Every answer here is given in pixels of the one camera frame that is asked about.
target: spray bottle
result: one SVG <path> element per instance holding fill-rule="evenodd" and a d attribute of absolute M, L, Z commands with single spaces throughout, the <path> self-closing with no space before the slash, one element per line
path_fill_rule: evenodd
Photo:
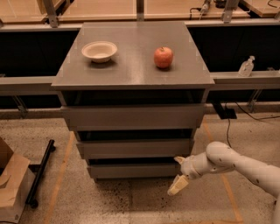
<path fill-rule="evenodd" d="M 242 77 L 249 77 L 254 68 L 253 60 L 255 60 L 254 56 L 250 56 L 247 61 L 244 61 L 239 69 L 238 74 Z"/>

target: concrete floor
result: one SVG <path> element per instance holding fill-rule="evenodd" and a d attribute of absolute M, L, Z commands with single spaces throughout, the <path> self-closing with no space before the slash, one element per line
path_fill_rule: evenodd
<path fill-rule="evenodd" d="M 280 119 L 258 122 L 238 108 L 229 139 L 239 153 L 280 167 Z M 280 105 L 255 108 L 255 117 L 280 116 Z M 207 108 L 192 154 L 211 141 L 227 142 L 228 120 Z M 173 178 L 103 180 L 95 183 L 80 158 L 74 134 L 60 113 L 0 113 L 0 136 L 16 152 L 40 163 L 50 139 L 51 155 L 38 189 L 37 209 L 26 206 L 20 224 L 224 224 L 271 223 L 275 199 L 236 171 L 206 175 L 171 197 Z"/>

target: metal bracket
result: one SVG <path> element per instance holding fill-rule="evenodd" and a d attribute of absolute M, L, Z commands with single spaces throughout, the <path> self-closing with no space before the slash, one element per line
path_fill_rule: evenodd
<path fill-rule="evenodd" d="M 4 26 L 2 19 L 0 18 L 0 28 Z"/>
<path fill-rule="evenodd" d="M 280 22 L 280 11 L 275 15 L 274 19 Z"/>
<path fill-rule="evenodd" d="M 42 158 L 41 164 L 30 164 L 28 166 L 29 169 L 31 169 L 33 172 L 37 173 L 36 177 L 32 183 L 31 189 L 28 193 L 27 199 L 25 201 L 25 204 L 30 205 L 31 208 L 37 208 L 39 205 L 38 201 L 35 199 L 36 192 L 38 190 L 39 183 L 42 180 L 48 159 L 49 159 L 51 153 L 54 152 L 55 150 L 56 150 L 56 148 L 54 146 L 54 140 L 51 139 L 49 141 L 49 144 L 46 147 L 45 154 Z"/>
<path fill-rule="evenodd" d="M 136 2 L 137 21 L 144 21 L 144 0 L 137 0 Z"/>
<path fill-rule="evenodd" d="M 56 11 L 53 6 L 52 0 L 43 0 L 47 16 L 49 18 L 49 23 L 52 28 L 57 28 L 59 26 L 59 20 L 57 19 Z"/>
<path fill-rule="evenodd" d="M 259 98 L 260 94 L 262 93 L 262 89 L 256 89 L 254 90 L 254 93 L 251 95 L 247 107 L 250 111 L 250 113 L 254 112 L 254 108 L 255 108 L 255 103 L 257 101 L 257 99 Z"/>
<path fill-rule="evenodd" d="M 23 102 L 23 100 L 17 95 L 13 95 L 12 99 L 17 104 L 17 108 L 20 111 L 21 117 L 25 118 L 28 111 L 27 111 L 27 107 L 25 106 L 25 103 Z"/>
<path fill-rule="evenodd" d="M 227 0 L 225 10 L 221 15 L 221 20 L 224 22 L 224 24 L 230 23 L 233 16 L 233 11 L 237 9 L 238 3 L 239 0 Z"/>

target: red apple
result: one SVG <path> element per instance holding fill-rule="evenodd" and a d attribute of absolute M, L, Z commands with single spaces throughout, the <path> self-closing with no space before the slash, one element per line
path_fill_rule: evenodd
<path fill-rule="evenodd" d="M 172 60 L 173 51 L 166 46 L 159 47 L 154 53 L 154 61 L 157 67 L 167 68 L 172 63 Z"/>

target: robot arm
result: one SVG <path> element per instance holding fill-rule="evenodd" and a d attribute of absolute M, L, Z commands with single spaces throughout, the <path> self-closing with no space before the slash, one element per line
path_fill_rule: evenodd
<path fill-rule="evenodd" d="M 207 173 L 238 171 L 254 185 L 280 199 L 280 168 L 244 157 L 224 143 L 212 142 L 206 152 L 190 157 L 175 157 L 183 175 L 177 176 L 168 190 L 169 195 L 178 193 L 188 185 L 189 179 L 201 178 Z M 273 223 L 280 223 L 280 201 L 277 203 Z"/>

